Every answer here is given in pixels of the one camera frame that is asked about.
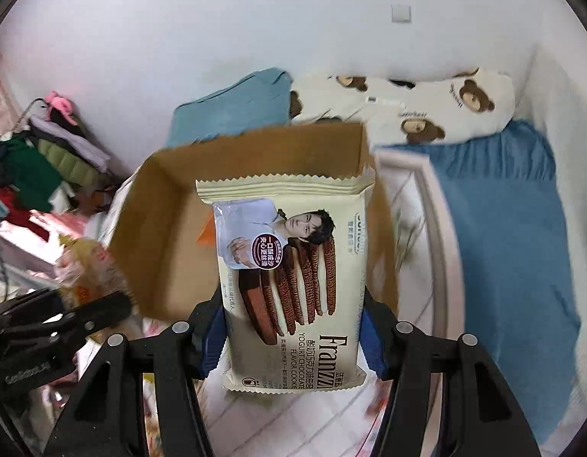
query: wall outlet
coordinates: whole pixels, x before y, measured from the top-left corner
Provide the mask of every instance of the wall outlet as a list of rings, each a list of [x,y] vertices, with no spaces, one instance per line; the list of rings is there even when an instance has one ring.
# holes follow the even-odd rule
[[[411,6],[391,5],[391,22],[394,24],[411,24]]]

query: pile of clothes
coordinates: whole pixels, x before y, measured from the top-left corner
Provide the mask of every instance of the pile of clothes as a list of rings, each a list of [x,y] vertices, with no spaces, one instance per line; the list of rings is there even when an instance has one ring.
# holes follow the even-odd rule
[[[73,103],[52,91],[45,118],[31,115],[18,132],[0,137],[2,218],[47,241],[50,234],[30,220],[31,211],[84,217],[108,207],[117,180],[109,173],[110,156],[87,139],[73,114]]]

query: metal screw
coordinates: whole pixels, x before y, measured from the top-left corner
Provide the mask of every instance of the metal screw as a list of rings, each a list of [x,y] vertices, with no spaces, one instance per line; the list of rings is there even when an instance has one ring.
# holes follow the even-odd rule
[[[397,326],[395,326],[395,328],[397,328],[397,331],[399,331],[399,333],[405,334],[414,331],[414,327],[407,321],[400,321],[399,323],[397,323]]]
[[[185,333],[190,329],[190,325],[187,321],[177,321],[172,328],[175,333]]]
[[[107,343],[112,347],[120,345],[123,341],[124,337],[122,337],[122,335],[120,335],[119,333],[111,335],[111,337],[107,339]]]
[[[463,343],[473,347],[474,345],[477,345],[477,337],[471,333],[465,333],[463,335]]]

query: cardboard box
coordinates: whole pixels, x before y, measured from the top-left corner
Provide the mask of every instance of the cardboard box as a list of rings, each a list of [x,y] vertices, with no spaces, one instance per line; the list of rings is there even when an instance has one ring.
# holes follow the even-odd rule
[[[325,122],[270,127],[151,155],[126,199],[110,244],[143,316],[186,319],[219,284],[214,246],[197,243],[212,207],[196,180],[262,174],[353,177],[374,166],[363,127]],[[389,205],[377,179],[367,208],[367,284],[397,310],[395,242]]]

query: franzzi cookie wrapper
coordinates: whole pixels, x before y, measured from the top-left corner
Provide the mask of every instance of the franzzi cookie wrapper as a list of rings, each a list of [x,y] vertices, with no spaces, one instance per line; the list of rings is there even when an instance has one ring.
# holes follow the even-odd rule
[[[197,181],[213,204],[232,390],[363,383],[357,349],[374,174]]]

